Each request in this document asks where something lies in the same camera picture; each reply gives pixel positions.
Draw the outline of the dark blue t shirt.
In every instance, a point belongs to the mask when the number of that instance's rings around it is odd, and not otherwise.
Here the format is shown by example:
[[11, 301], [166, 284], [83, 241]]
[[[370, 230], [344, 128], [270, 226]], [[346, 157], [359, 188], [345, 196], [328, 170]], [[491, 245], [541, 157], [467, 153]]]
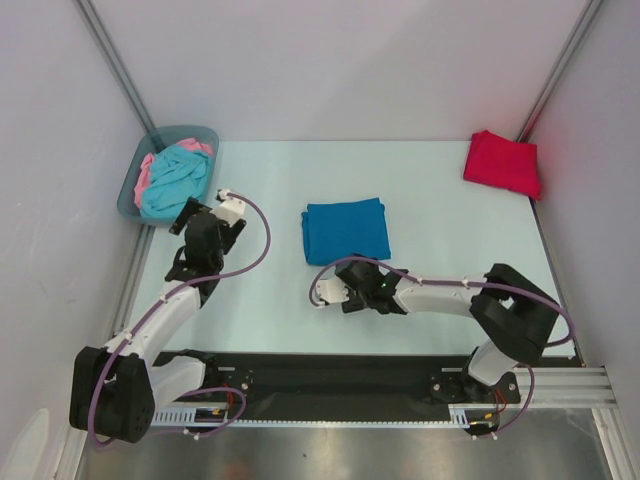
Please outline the dark blue t shirt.
[[343, 257], [391, 258], [385, 206], [378, 197], [355, 202], [308, 204], [301, 213], [305, 260], [325, 266]]

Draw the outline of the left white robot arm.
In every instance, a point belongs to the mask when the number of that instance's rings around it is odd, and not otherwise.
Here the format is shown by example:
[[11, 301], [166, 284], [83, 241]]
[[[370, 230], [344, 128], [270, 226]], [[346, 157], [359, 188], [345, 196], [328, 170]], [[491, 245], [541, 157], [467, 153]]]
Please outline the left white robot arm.
[[209, 300], [224, 279], [224, 258], [246, 225], [246, 203], [228, 190], [211, 209], [191, 198], [170, 231], [184, 244], [157, 300], [135, 323], [102, 347], [83, 348], [74, 361], [69, 423], [100, 442], [136, 443], [157, 410], [191, 392], [214, 397], [221, 376], [192, 354], [158, 366], [176, 331]]

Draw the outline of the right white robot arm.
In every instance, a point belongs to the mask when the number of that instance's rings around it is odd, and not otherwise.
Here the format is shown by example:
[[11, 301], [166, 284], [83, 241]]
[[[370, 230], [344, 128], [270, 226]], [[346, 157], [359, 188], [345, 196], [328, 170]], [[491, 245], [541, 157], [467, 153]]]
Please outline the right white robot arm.
[[477, 278], [421, 280], [406, 269], [382, 272], [378, 262], [354, 257], [335, 267], [332, 280], [341, 285], [336, 301], [345, 313], [427, 312], [476, 321], [487, 340], [471, 353], [459, 381], [475, 402], [493, 394], [514, 367], [541, 359], [559, 316], [554, 300], [506, 264]]

